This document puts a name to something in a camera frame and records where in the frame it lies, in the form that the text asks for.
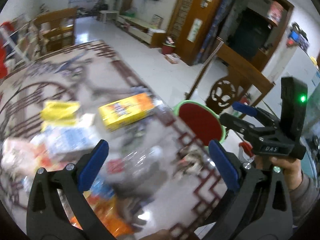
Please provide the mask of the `right forearm grey sleeve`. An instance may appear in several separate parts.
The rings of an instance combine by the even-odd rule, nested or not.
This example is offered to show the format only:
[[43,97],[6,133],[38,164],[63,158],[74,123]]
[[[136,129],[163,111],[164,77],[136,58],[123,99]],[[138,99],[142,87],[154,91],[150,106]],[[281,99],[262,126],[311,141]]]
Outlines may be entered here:
[[302,174],[302,182],[296,189],[290,191],[293,226],[300,227],[319,200],[319,187],[313,180]]

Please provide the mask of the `person's right hand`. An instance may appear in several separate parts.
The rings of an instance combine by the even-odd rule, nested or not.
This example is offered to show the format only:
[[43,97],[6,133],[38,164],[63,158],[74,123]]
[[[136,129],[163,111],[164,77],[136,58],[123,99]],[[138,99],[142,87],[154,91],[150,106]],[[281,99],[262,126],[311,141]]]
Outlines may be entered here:
[[303,175],[299,159],[256,155],[254,162],[258,169],[267,169],[271,164],[281,168],[287,188],[290,191],[295,190],[302,183]]

